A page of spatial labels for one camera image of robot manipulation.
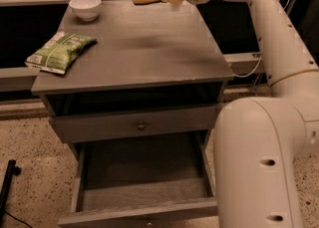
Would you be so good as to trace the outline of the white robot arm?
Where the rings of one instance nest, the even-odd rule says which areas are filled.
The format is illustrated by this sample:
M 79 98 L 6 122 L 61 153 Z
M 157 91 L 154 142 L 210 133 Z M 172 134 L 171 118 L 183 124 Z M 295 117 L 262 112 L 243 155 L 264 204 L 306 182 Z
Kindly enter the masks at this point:
M 271 95 L 233 101 L 216 120 L 219 227 L 303 228 L 293 160 L 318 146 L 319 69 L 278 0 L 239 1 L 248 5 Z

